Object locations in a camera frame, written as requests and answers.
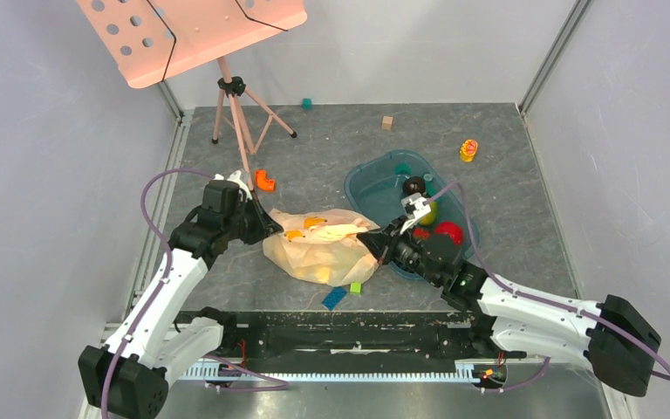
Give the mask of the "beige plastic bag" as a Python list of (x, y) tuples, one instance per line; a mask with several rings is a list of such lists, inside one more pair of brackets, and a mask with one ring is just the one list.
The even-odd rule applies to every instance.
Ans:
[(291, 214), (269, 212), (283, 232), (263, 240), (263, 254), (289, 276), (331, 287), (365, 283), (377, 259), (357, 235), (379, 226), (360, 213), (329, 209)]

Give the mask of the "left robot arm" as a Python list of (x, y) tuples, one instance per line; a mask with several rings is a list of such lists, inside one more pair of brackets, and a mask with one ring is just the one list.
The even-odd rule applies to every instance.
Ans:
[(237, 349), (236, 316), (211, 307), (173, 338), (166, 335), (229, 243), (257, 244), (282, 232), (249, 182), (241, 170), (210, 176), (201, 203), (170, 237), (159, 237), (165, 255), (137, 305), (101, 347), (88, 346), (79, 356), (86, 400), (102, 417), (155, 418), (171, 386), (193, 364)]

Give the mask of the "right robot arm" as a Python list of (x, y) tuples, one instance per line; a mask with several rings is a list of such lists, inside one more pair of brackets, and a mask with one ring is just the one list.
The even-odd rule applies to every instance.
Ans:
[(626, 395), (646, 395), (657, 375), (660, 334), (626, 299), (569, 299), (540, 292), (471, 264), (447, 234), (413, 236), (427, 199), (402, 200), (406, 211), (387, 226), (357, 234), (380, 264), (396, 264), (441, 290), (441, 298), (475, 315), (468, 342), (480, 356), (540, 355), (584, 367)]

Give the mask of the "red tomato fake fruit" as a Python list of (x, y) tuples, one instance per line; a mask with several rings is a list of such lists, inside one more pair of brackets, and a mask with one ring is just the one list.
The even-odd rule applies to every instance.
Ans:
[(423, 228), (415, 228), (412, 236), (415, 240), (422, 241), (428, 239), (431, 236), (431, 232)]

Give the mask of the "dark mangosteen fake fruit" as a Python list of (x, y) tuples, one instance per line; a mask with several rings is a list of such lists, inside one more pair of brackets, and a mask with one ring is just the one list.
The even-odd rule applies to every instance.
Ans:
[(420, 176), (412, 176), (406, 179), (401, 186), (403, 196), (420, 194), (424, 196), (427, 193), (427, 184)]

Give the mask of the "red apple fake fruit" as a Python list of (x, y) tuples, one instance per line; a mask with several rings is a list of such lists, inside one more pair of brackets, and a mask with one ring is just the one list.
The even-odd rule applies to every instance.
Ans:
[(451, 221), (441, 222), (433, 228), (433, 233), (449, 237), (456, 246), (461, 247), (463, 245), (463, 229), (456, 223)]

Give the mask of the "orange curved toy piece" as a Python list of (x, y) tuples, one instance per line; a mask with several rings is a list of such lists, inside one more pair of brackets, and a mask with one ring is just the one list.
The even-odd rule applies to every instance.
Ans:
[(265, 192), (274, 192), (277, 186), (276, 180), (269, 177), (265, 169), (257, 169), (255, 171), (254, 183), (258, 189)]

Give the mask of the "small green cube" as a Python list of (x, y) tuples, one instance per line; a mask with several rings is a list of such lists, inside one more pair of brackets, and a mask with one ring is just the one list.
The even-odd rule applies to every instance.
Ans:
[(362, 287), (363, 285), (358, 282), (354, 282), (350, 284), (350, 293), (354, 295), (361, 295), (362, 294)]

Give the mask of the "teal plastic tub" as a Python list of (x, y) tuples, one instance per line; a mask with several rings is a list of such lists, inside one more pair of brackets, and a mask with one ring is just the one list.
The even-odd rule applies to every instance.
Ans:
[[(404, 198), (401, 186), (412, 176), (420, 176), (425, 180), (426, 196), (433, 196), (447, 186), (447, 182), (421, 155), (399, 149), (354, 167), (345, 178), (345, 195), (355, 212), (383, 227), (405, 214), (400, 204)], [(415, 228), (429, 230), (433, 235), (433, 228), (441, 222), (458, 224), (464, 233), (461, 246), (463, 256), (469, 259), (475, 250), (468, 230), (473, 229), (475, 238), (478, 238), (479, 229), (476, 222), (467, 223), (458, 194), (459, 191), (452, 188), (439, 197), (436, 202), (440, 205), (440, 216), (436, 223), (430, 227), (417, 224)]]

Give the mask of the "yellow green mango fruit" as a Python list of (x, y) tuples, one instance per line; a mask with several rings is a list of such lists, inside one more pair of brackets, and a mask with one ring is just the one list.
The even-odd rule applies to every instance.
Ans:
[(437, 219), (440, 216), (440, 205), (437, 202), (431, 202), (429, 204), (430, 211), (423, 216), (418, 224), (424, 227), (430, 227), (436, 223)]

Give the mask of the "blue flat block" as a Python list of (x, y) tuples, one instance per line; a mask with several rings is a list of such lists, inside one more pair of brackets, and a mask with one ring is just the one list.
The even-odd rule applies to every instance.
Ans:
[(349, 293), (348, 289), (339, 286), (334, 287), (322, 300), (322, 305), (328, 310), (333, 311), (335, 307), (345, 298)]

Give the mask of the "small wooden cube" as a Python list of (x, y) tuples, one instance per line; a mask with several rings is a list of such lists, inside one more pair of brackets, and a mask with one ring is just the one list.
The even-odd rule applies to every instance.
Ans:
[(393, 117), (385, 115), (381, 121), (381, 127), (384, 130), (391, 130), (393, 128)]

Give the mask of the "yellow red toy piece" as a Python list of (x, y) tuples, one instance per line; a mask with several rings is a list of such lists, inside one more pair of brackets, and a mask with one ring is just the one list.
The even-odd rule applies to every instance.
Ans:
[(478, 142), (474, 139), (465, 140), (460, 148), (460, 159), (464, 162), (472, 162), (478, 151)]

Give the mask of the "pink music stand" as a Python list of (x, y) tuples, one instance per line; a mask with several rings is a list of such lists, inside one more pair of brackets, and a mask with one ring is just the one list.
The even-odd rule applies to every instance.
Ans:
[(243, 179), (255, 188), (256, 171), (249, 157), (260, 148), (272, 123), (291, 138), (297, 132), (273, 111), (244, 79), (229, 69), (227, 57), (303, 24), (302, 1), (109, 1), (79, 0), (79, 8), (134, 89), (216, 62), (218, 107), (228, 106), (226, 119), (216, 112), (212, 141), (219, 141), (222, 121), (235, 131)]

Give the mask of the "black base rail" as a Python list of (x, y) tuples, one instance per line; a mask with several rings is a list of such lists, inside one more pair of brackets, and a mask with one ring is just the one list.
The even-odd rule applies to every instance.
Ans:
[(455, 361), (524, 359), (557, 351), (557, 361), (590, 367), (610, 387), (624, 387), (628, 366), (618, 335), (602, 326), (578, 330), (583, 349), (543, 337), (530, 325), (479, 313), (181, 312), (186, 325), (222, 327), (212, 353), (239, 358), (258, 373), (407, 376), (448, 374)]

